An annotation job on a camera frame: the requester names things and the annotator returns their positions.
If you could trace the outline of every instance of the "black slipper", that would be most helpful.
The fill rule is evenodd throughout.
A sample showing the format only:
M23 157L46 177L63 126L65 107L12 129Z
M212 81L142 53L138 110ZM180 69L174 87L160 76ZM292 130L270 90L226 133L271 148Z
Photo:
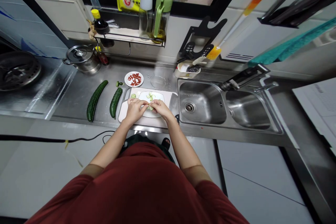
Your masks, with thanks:
M166 147L167 150L169 150L170 140L168 138L164 138L161 145Z

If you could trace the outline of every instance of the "power cord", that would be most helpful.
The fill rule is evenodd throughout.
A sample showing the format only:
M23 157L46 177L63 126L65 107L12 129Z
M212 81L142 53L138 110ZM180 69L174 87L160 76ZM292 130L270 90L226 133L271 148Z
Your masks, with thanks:
M97 137L99 137L100 135L106 133L106 132L115 132L115 131L104 131L102 133L99 133L97 136L93 137L93 138L76 138L73 140L65 140L65 139L50 139L50 138L38 138L38 137L33 137L33 136L19 136L19 135L0 135L0 141L26 141L26 142L58 142L58 143L73 143L73 142L77 142L79 140L83 140L83 141L91 141Z

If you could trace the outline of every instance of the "white plate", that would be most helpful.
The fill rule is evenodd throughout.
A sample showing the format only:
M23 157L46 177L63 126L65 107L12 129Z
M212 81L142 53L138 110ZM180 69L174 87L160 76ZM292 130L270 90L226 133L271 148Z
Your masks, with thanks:
M139 74L139 76L141 77L141 82L140 82L140 84L139 85L137 85L137 86L131 86L131 83L133 82L132 80L128 80L128 77L130 76L130 75L132 75L132 74ZM139 72L136 72L136 71L133 71L133 72L129 72L128 74L126 74L125 75L125 79L124 79L124 81L125 81L125 84L127 85L127 86L129 86L129 87L131 87L131 88L137 88L137 87L140 87L141 85L142 85L142 83L144 82L144 77L142 76L142 74L141 73L139 73Z
M149 103L151 103L151 101L150 101L150 99L151 98L147 98L147 95L149 95L149 93L150 92L141 92L140 93L140 95L139 95L139 99L140 100L145 100L145 101L147 101L147 102L149 102ZM157 93L157 92L152 92L152 95L155 95L155 97L153 98L153 100L161 100L161 101L163 101L163 102L165 102L164 100L165 100L165 98L164 98L164 96L163 96L163 94L160 94L160 93ZM161 115L160 114L155 114L153 111L151 111L151 110L146 110L145 112L144 112L144 115L143 115L144 117L149 117L149 118L157 118L157 117L161 117Z

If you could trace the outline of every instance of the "double sink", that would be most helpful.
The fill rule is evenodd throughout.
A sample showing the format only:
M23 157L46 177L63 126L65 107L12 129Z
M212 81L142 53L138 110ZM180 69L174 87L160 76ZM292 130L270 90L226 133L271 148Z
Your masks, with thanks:
M222 91L216 83L178 80L180 121L187 124L282 134L267 96L255 87Z

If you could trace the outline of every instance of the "chopped chili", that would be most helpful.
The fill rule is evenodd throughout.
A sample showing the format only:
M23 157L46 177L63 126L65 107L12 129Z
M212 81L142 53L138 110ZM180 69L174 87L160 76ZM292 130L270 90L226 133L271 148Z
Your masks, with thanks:
M139 73L133 73L128 77L128 80L132 81L131 86L138 86L141 83L141 76L139 76Z

